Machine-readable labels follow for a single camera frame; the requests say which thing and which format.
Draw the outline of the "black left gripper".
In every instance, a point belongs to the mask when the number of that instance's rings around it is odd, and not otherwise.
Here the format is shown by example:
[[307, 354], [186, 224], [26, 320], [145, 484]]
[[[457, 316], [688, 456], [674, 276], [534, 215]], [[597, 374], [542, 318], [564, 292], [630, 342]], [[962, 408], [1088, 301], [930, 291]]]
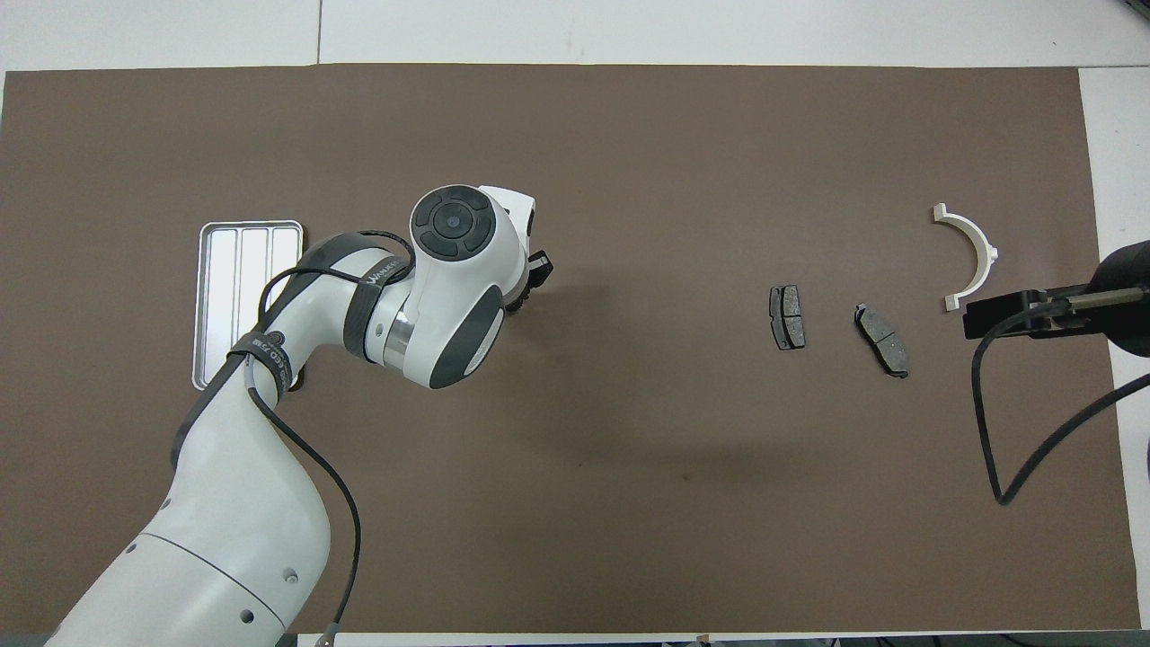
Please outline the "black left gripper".
[[526, 301], [530, 298], [530, 292], [534, 288], [539, 288], [544, 282], [549, 279], [552, 274], [553, 263], [549, 259], [546, 251], [537, 251], [526, 259], [526, 277], [523, 278], [523, 286], [518, 291], [514, 299], [509, 300], [509, 313], [520, 311], [521, 307], [526, 305]]

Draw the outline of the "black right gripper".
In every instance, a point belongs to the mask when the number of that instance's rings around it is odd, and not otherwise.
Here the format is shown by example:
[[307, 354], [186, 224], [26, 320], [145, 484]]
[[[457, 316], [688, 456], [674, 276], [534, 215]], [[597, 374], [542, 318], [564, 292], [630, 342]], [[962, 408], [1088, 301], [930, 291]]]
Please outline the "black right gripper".
[[[1053, 315], [1046, 328], [1035, 332], [1035, 339], [1065, 336], [1105, 336], [1119, 349], [1138, 357], [1149, 356], [1149, 242], [1137, 242], [1110, 253], [1097, 267], [1090, 282], [1060, 288], [1046, 288], [1046, 300], [1087, 299], [1087, 306], [1075, 306], [1070, 315]], [[1102, 292], [1141, 288], [1143, 296], [1126, 303], [1098, 303]], [[1036, 288], [1007, 292], [999, 296], [969, 300], [963, 311], [963, 336], [967, 341], [980, 340], [1003, 319], [1032, 310], [1038, 302]]]

